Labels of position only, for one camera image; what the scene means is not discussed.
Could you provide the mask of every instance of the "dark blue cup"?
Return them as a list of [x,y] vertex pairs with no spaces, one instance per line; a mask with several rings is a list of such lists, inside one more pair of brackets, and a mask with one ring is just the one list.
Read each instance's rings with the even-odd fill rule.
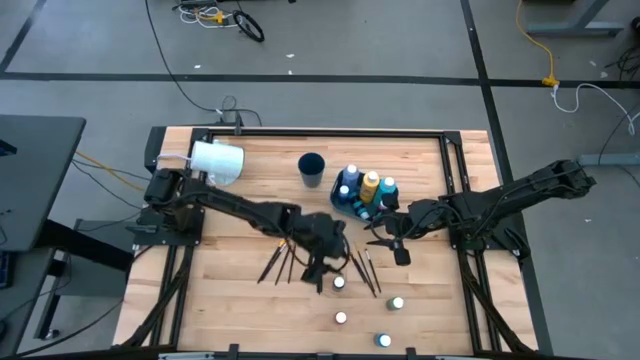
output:
[[324,159],[320,154],[306,153],[298,160],[298,170],[306,187],[317,187],[324,173]]

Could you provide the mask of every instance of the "white cable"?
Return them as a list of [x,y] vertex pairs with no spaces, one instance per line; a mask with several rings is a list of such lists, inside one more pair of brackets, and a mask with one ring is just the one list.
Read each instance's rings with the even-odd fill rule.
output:
[[177,159],[182,159],[182,160],[187,160],[187,161],[191,161],[191,158],[188,156],[184,156],[184,155],[178,155],[178,154],[160,154],[158,155],[158,160],[162,159],[162,158],[177,158]]
[[627,120],[629,120],[629,126],[627,127],[627,131],[629,132],[629,135],[634,136],[636,134],[636,128],[633,125],[633,121],[640,115],[640,112],[638,114],[636,114],[633,118],[631,118],[631,116],[629,115],[629,112],[627,111],[627,109],[624,108],[624,106],[620,105],[620,103],[613,98],[613,96],[609,95],[608,92],[604,91],[604,89],[593,85],[593,84],[589,84],[589,83],[582,83],[580,85],[578,85],[578,87],[576,88],[576,108],[573,110],[567,110],[562,108],[560,105],[558,105],[558,85],[555,85],[553,87],[553,92],[551,93],[551,97],[553,98],[553,102],[556,104],[556,107],[558,108],[558,110],[568,113],[568,114],[573,114],[576,111],[578,111],[578,109],[580,108],[580,96],[579,96],[579,92],[580,92],[580,88],[584,87],[584,86],[588,86],[588,87],[592,87],[594,89],[600,90],[603,94],[605,94],[611,101],[613,101],[616,105],[618,105],[618,107],[622,110],[622,113],[625,114],[625,116],[627,117]]
[[[218,9],[215,6],[210,6],[208,8],[203,9],[203,10],[198,10],[198,15],[196,15],[193,11],[189,11],[189,10],[183,9],[182,6],[180,6],[178,8],[178,10],[180,10],[180,21],[182,21],[185,24],[198,23],[198,24],[200,24],[200,26],[202,26],[205,29],[223,29],[223,28],[230,28],[230,27],[237,27],[238,26],[238,24],[233,24],[233,25],[207,25],[207,24],[203,23],[200,20],[200,16],[214,16],[215,14],[221,12],[220,9]],[[195,18],[195,20],[185,19],[185,17],[184,17],[185,15],[193,16]],[[223,14],[222,15],[222,17],[224,19],[228,19],[231,16],[233,16],[233,15],[232,14]]]

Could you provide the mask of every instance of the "blue tray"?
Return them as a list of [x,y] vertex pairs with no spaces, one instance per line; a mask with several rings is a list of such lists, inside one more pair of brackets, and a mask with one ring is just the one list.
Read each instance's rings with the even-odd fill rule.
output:
[[[358,186],[355,189],[356,193],[360,193],[360,186],[362,186],[363,178],[364,178],[364,174],[359,173]],[[358,214],[356,214],[355,210],[353,210],[353,207],[351,206],[351,203],[349,202],[344,204],[340,203],[340,184],[342,184],[342,171],[340,171],[340,173],[338,174],[338,177],[336,177],[336,181],[333,183],[333,188],[331,189],[331,194],[329,194],[329,201],[331,202],[331,205],[333,205],[333,208],[347,216],[350,216],[354,219],[358,219],[363,223],[367,223],[367,224],[370,223],[371,221],[364,220],[363,218],[358,216]],[[367,212],[371,216],[375,216],[378,213],[378,209],[373,204],[373,202],[365,205],[365,208],[367,209]]]

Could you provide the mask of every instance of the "desk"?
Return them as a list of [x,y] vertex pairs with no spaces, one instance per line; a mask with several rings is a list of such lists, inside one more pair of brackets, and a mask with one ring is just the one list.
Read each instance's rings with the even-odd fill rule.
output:
[[[38,296],[45,277],[69,274],[64,262],[54,260],[55,249],[116,268],[114,271],[122,274],[133,258],[130,251],[48,219],[85,123],[82,118],[0,115],[0,137],[17,148],[15,154],[0,157],[0,212],[5,213],[0,221],[6,234],[6,239],[0,237],[0,251],[11,252],[15,262],[11,287],[0,289],[0,320],[7,325],[0,357],[16,353],[35,305],[28,300]],[[68,285],[84,288],[78,280]],[[65,286],[65,291],[69,288],[73,286]],[[59,290],[48,296],[37,338],[46,336],[59,296],[69,294]]]
[[[188,155],[192,128],[169,127],[163,133],[161,153]],[[398,267],[386,248],[365,245],[372,235],[363,230],[363,223],[337,213],[328,200],[335,177],[349,163],[363,171],[393,176],[400,190],[402,210],[412,200],[445,194],[438,141],[400,137],[401,133],[392,130],[386,132],[387,137],[376,138],[344,134],[278,136],[273,135],[277,130],[264,128],[245,130],[245,134],[215,136],[223,143],[243,147],[246,154],[240,179],[225,190],[253,201],[296,203],[304,213],[324,211],[334,219],[344,220],[345,235],[352,247],[361,251],[366,247],[371,253],[382,294],[374,299],[352,264],[344,271],[347,285],[340,293],[331,290],[332,276],[328,275],[325,291],[316,294],[314,286],[299,281],[302,267],[297,264],[291,284],[282,283],[281,279],[274,286],[280,263],[265,282],[256,284],[278,239],[265,237],[240,220],[207,210],[203,238],[194,252],[179,350],[227,351],[230,344],[237,343],[242,352],[403,354],[405,348],[415,347],[418,354],[472,353],[457,255],[450,248],[447,233],[440,231],[407,241],[413,262],[408,267]],[[498,185],[487,133],[460,134],[471,188],[486,190]],[[326,160],[323,182],[315,189],[305,188],[298,174],[297,160],[305,152],[317,152]],[[455,167],[455,153],[449,154]],[[185,164],[171,159],[158,165],[183,168]],[[460,189],[457,168],[453,173],[453,181]],[[131,336],[155,304],[166,252],[166,247],[156,246],[133,265],[114,344]],[[485,254],[496,307],[523,342],[535,348],[516,260],[504,251]],[[405,308],[386,311],[385,300],[392,296],[405,298]],[[481,307],[476,308],[483,344],[488,348],[486,322]],[[167,312],[173,311],[170,305]],[[337,311],[347,313],[346,324],[335,323]],[[169,322],[164,323],[165,342]],[[374,345],[373,336],[378,332],[391,335],[390,348]]]

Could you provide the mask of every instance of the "bottle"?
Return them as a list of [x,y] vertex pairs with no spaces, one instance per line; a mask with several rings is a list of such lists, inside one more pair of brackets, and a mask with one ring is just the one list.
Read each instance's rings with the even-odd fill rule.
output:
[[387,309],[394,311],[400,310],[404,306],[404,299],[398,296],[392,297],[387,301]]
[[347,185],[340,186],[338,191],[338,201],[340,204],[345,204],[349,200],[349,187]]
[[382,201],[382,195],[384,195],[384,194],[393,194],[393,192],[396,191],[396,189],[397,189],[396,181],[392,177],[384,178],[380,182],[380,186],[378,186],[378,191],[376,191],[376,196],[373,198],[373,204],[378,209],[380,209],[380,204],[381,204],[381,201]]
[[344,312],[340,311],[336,313],[336,322],[340,325],[344,324],[347,322],[347,314],[345,314]]
[[375,171],[369,171],[364,178],[362,178],[362,186],[360,186],[360,200],[363,203],[369,204],[373,201],[373,197],[376,195],[376,190],[380,184],[380,177]]
[[391,346],[391,336],[385,333],[376,334],[373,342],[379,347],[389,347]]
[[364,206],[364,203],[358,199],[358,195],[356,195],[356,193],[349,194],[349,202],[351,202],[353,211],[362,220],[369,221],[371,219],[369,212],[367,212],[367,208]]
[[356,189],[358,187],[358,176],[360,172],[358,167],[351,164],[342,170],[342,184],[349,187],[349,189]]
[[333,279],[333,290],[335,291],[342,291],[342,289],[344,289],[344,278],[342,276],[336,276]]

